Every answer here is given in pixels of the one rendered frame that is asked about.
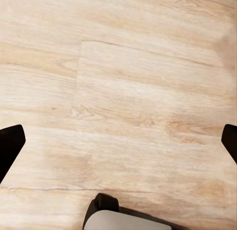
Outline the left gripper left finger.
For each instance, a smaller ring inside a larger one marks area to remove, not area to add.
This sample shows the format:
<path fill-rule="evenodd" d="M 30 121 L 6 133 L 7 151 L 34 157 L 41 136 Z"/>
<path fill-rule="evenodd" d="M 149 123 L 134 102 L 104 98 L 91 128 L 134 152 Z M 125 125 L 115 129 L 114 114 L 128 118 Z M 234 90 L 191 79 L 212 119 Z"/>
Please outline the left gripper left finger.
<path fill-rule="evenodd" d="M 0 130 L 0 183 L 26 143 L 21 124 Z"/>

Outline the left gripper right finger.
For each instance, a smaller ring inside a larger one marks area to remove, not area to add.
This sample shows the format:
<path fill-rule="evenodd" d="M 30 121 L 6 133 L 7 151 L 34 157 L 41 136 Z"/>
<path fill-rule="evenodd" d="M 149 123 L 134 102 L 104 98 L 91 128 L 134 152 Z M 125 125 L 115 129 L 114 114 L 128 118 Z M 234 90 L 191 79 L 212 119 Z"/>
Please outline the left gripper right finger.
<path fill-rule="evenodd" d="M 221 141 L 237 164 L 237 126 L 226 124 Z"/>

